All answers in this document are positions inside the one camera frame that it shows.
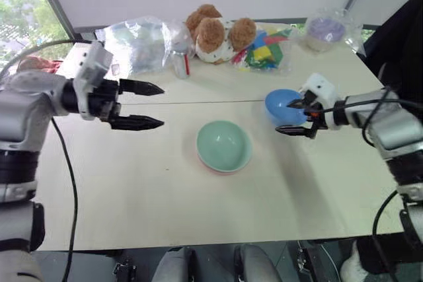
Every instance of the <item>blue block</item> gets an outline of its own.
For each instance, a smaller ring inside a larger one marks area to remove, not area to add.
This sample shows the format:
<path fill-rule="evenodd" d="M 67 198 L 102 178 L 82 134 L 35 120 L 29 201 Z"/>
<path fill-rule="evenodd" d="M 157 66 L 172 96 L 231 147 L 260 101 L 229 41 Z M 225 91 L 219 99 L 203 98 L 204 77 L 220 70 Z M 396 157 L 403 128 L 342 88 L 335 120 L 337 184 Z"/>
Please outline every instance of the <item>blue block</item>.
<path fill-rule="evenodd" d="M 264 42 L 264 38 L 267 37 L 266 31 L 259 31 L 258 35 L 256 36 L 254 42 L 252 43 L 252 46 L 254 49 L 261 48 L 262 46 L 265 46 L 266 43 Z"/>

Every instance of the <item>tree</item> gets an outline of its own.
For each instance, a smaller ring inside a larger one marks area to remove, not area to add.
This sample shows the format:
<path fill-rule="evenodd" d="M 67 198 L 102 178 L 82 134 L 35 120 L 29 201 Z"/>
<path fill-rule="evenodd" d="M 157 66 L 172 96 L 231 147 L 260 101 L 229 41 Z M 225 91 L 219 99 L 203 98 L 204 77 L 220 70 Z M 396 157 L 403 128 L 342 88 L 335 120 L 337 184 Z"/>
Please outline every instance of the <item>tree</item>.
<path fill-rule="evenodd" d="M 2 0 L 0 1 L 0 40 L 15 41 L 21 50 L 52 40 L 68 38 L 47 0 Z M 64 58 L 71 45 L 47 48 L 39 56 L 46 59 Z M 8 61 L 16 50 L 0 47 L 0 60 Z"/>

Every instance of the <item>brown teddy bear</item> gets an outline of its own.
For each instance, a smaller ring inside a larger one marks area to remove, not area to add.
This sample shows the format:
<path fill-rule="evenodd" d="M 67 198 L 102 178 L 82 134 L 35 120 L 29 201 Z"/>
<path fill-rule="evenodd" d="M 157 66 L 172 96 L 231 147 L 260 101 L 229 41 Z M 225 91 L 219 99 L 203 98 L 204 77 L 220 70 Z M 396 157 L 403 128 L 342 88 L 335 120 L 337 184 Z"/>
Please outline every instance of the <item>brown teddy bear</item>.
<path fill-rule="evenodd" d="M 200 59 L 220 64 L 229 61 L 254 41 L 256 24 L 248 18 L 225 20 L 213 5 L 202 5 L 185 22 Z"/>

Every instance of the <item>clear plastic bag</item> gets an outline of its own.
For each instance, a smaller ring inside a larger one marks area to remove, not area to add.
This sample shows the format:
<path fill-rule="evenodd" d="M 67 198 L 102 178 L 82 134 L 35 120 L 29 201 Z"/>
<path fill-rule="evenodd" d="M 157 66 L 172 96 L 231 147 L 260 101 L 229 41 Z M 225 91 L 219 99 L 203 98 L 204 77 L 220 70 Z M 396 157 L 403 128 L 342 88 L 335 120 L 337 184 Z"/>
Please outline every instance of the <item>clear plastic bag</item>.
<path fill-rule="evenodd" d="M 315 53 L 328 51 L 345 42 L 354 52 L 365 56 L 362 28 L 363 25 L 356 23 L 345 9 L 319 9 L 307 19 L 300 40 Z"/>
<path fill-rule="evenodd" d="M 194 55 L 190 33 L 182 22 L 141 17 L 103 30 L 104 47 L 113 53 L 120 77 L 162 71 L 170 64 L 173 52 Z"/>
<path fill-rule="evenodd" d="M 231 63 L 241 71 L 286 74 L 291 71 L 294 28 L 258 26 L 254 42 L 239 52 Z"/>

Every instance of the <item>black cable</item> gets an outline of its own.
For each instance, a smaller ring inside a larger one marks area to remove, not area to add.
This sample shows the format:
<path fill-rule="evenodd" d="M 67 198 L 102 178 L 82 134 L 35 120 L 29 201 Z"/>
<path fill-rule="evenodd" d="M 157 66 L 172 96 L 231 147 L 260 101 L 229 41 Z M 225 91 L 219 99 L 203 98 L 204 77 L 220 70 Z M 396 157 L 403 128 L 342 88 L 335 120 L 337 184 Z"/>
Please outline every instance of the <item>black cable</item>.
<path fill-rule="evenodd" d="M 73 220 L 72 220 L 71 238 L 69 241 L 69 251 L 67 253 L 66 269 L 62 279 L 62 282 L 66 282 L 67 278 L 69 277 L 69 272 L 71 270 L 71 264 L 72 264 L 73 243 L 75 241 L 75 229 L 77 226 L 77 217 L 78 217 L 78 193 L 77 193 L 77 185 L 75 183 L 75 175 L 73 174 L 72 164 L 71 164 L 71 160 L 69 159 L 69 154 L 67 153 L 65 140 L 63 139 L 63 135 L 61 134 L 60 129 L 56 121 L 54 120 L 54 118 L 52 118 L 52 123 L 53 123 L 54 129 L 58 133 L 58 136 L 61 142 L 61 147 L 63 148 L 63 152 L 65 153 L 67 167 L 69 168 L 69 173 L 71 175 L 72 190 L 73 190 Z"/>
<path fill-rule="evenodd" d="M 391 195 L 388 196 L 388 198 L 382 203 L 381 207 L 376 213 L 375 220 L 373 222 L 373 230 L 371 232 L 371 237 L 373 239 L 373 242 L 375 244 L 375 247 L 377 249 L 377 252 L 379 253 L 383 265 L 385 266 L 386 270 L 389 272 L 389 276 L 391 277 L 392 282 L 398 282 L 397 277 L 395 277 L 395 273 L 393 268 L 391 267 L 391 264 L 389 263 L 388 258 L 386 257 L 382 246 L 377 239 L 377 224 L 379 223 L 379 219 L 381 218 L 382 212 L 385 209 L 385 207 L 389 204 L 389 202 L 398 194 L 398 192 L 395 190 L 391 193 Z"/>
<path fill-rule="evenodd" d="M 367 127 L 369 127 L 370 124 L 370 120 L 373 119 L 373 117 L 376 115 L 376 113 L 379 111 L 380 107 L 382 106 L 383 101 L 386 99 L 386 97 L 388 96 L 389 92 L 391 91 L 391 89 L 389 87 L 385 87 L 386 91 L 383 93 L 381 99 L 379 100 L 379 102 L 377 103 L 376 107 L 371 111 L 369 117 L 367 117 L 367 119 L 365 120 L 363 127 L 362 127 L 362 137 L 363 140 L 371 147 L 375 147 L 375 145 L 367 138 L 366 135 L 366 130 Z"/>
<path fill-rule="evenodd" d="M 10 66 L 14 65 L 16 62 L 19 62 L 22 58 L 33 54 L 35 52 L 38 52 L 40 50 L 43 50 L 45 48 L 48 48 L 49 46 L 57 46 L 59 44 L 65 44 L 65 43 L 92 43 L 93 41 L 90 40 L 75 40 L 75 39 L 66 39 L 66 40 L 58 40 L 58 41 L 51 41 L 44 44 L 41 44 L 40 46 L 33 46 L 30 49 L 24 50 L 23 52 L 16 55 L 0 72 L 0 79 L 3 77 L 3 75 L 7 72 Z"/>
<path fill-rule="evenodd" d="M 313 109 L 313 108 L 306 108 L 306 112 L 314 112 L 319 114 L 325 114 L 327 112 L 333 112 L 335 110 L 341 110 L 345 108 L 355 107 L 355 106 L 361 106 L 361 105 L 367 105 L 367 104 L 376 104 L 380 101 L 380 99 L 370 99 L 370 100 L 363 100 L 362 102 L 353 102 L 352 104 L 347 104 L 343 106 L 337 106 L 334 108 L 327 108 L 327 109 Z M 386 102 L 396 102 L 402 105 L 407 105 L 410 107 L 414 107 L 419 110 L 423 110 L 423 104 L 419 104 L 418 102 L 411 102 L 409 100 L 405 99 L 385 99 L 383 103 Z"/>

